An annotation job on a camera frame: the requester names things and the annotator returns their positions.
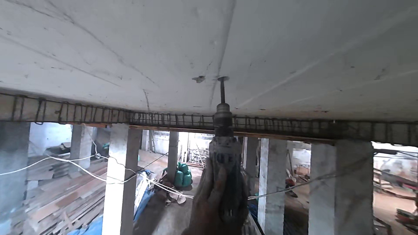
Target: red object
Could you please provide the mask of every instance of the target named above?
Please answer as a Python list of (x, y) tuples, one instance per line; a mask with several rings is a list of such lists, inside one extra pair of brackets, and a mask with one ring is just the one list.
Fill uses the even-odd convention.
[(412, 189), (412, 190), (418, 190), (418, 188), (417, 188), (417, 187), (412, 186), (412, 185), (409, 185), (409, 184), (403, 184), (402, 186), (407, 187), (407, 188), (410, 188), (410, 189)]
[(286, 184), (290, 185), (291, 187), (295, 186), (295, 182), (292, 179), (286, 179)]

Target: construction debris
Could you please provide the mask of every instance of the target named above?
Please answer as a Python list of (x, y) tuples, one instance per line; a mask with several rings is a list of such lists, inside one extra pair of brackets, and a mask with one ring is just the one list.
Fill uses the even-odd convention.
[[(106, 178), (107, 163), (93, 161), (89, 170)], [(105, 182), (80, 175), (55, 179), (28, 191), (24, 202), (26, 220), (23, 234), (60, 235), (86, 227), (103, 211)]]

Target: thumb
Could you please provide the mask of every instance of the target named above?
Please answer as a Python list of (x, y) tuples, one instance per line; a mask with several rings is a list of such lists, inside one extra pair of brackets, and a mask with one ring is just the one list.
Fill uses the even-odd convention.
[(223, 166), (219, 168), (218, 178), (214, 184), (212, 192), (209, 196), (208, 202), (212, 206), (219, 206), (222, 196), (224, 195), (225, 184), (227, 181), (227, 171)]

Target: blue tarp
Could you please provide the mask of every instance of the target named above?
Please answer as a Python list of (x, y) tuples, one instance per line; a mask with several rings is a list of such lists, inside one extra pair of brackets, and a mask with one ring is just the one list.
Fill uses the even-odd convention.
[(94, 219), (85, 229), (77, 229), (67, 235), (101, 235), (103, 227), (103, 215)]

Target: finger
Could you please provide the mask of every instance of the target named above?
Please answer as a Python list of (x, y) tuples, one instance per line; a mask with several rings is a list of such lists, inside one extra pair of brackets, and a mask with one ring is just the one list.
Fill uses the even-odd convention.
[(222, 196), (224, 195), (225, 184), (227, 182), (227, 171), (223, 166), (219, 168), (218, 179), (215, 182), (215, 186), (212, 189), (208, 202), (214, 206), (219, 206)]
[(205, 172), (205, 176), (203, 178), (203, 182), (202, 183), (202, 188), (200, 191), (200, 195), (199, 197), (203, 198), (203, 199), (208, 199), (209, 194), (212, 190), (213, 187), (213, 165), (212, 165), (212, 160), (208, 159), (208, 161), (206, 161), (206, 168), (205, 168), (206, 172)]

